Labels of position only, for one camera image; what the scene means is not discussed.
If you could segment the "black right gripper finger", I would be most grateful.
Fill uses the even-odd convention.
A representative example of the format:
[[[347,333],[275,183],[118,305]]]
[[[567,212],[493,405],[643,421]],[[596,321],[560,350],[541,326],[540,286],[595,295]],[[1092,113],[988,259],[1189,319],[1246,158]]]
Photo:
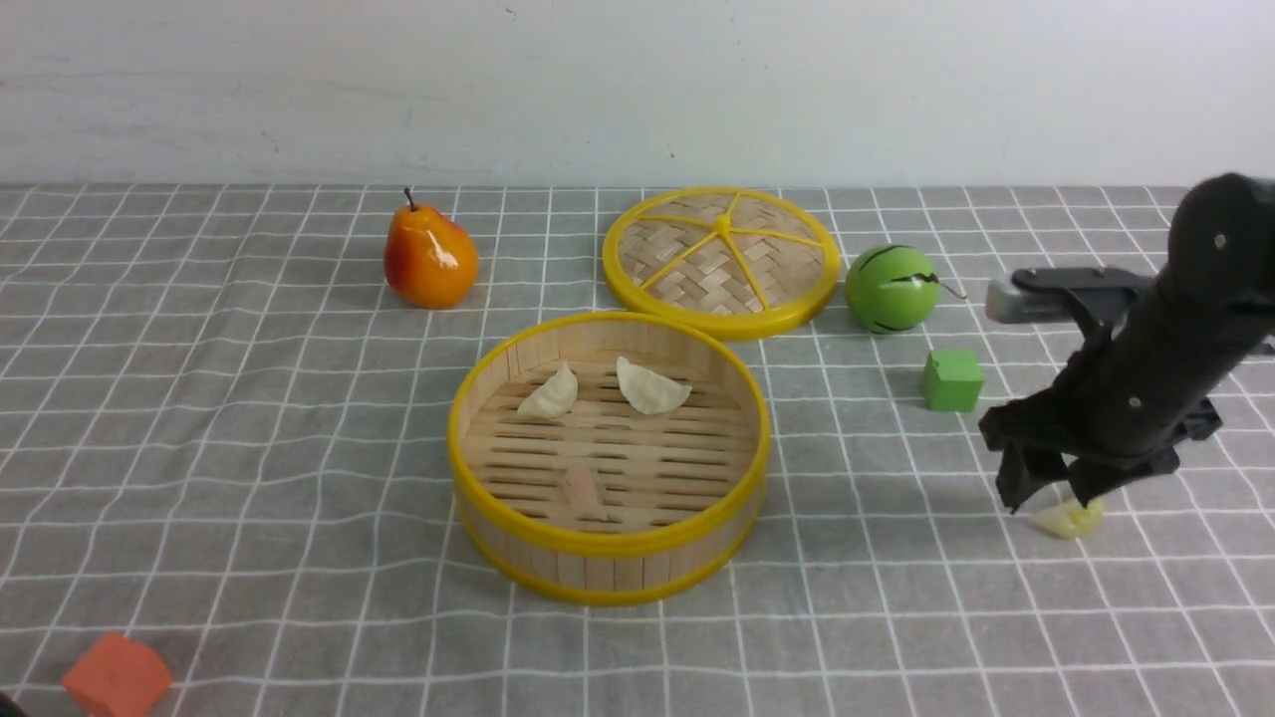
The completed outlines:
[[[1068,464],[1061,453],[1009,444],[1002,450],[996,487],[1003,508],[1016,514],[1040,490],[1051,484],[1065,482],[1067,478]]]

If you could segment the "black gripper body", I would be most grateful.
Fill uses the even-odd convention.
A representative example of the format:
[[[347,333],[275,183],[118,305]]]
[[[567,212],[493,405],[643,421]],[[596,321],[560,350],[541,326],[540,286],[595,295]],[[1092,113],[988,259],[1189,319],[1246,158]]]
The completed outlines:
[[[1023,444],[1061,453],[1067,467],[1077,458],[1128,466],[1153,455],[1179,458],[1179,444],[1211,439],[1223,427],[1223,417],[1207,398],[1165,422],[1162,415],[1153,413],[1150,403],[1128,395],[1081,399],[1046,389],[994,404],[979,418],[978,427],[994,450]]]

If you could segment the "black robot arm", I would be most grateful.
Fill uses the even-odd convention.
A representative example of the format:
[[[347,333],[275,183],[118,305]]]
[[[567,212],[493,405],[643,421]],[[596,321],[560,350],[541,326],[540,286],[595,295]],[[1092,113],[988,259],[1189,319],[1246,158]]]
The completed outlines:
[[[1184,191],[1155,277],[1020,269],[988,285],[986,314],[1001,324],[1072,322],[1082,336],[1049,387],[979,418],[1001,455],[1005,508],[1051,484],[1088,505],[1174,473],[1179,443],[1221,427],[1207,395],[1248,356],[1272,353],[1272,181],[1230,172]]]

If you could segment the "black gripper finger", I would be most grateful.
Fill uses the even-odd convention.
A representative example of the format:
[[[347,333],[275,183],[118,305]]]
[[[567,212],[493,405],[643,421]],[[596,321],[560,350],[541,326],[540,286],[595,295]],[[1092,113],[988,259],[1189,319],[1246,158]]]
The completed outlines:
[[[1105,496],[1144,478],[1173,475],[1179,468],[1176,455],[1153,455],[1148,461],[1117,466],[1088,458],[1077,458],[1067,469],[1067,482],[1080,505],[1090,505]]]

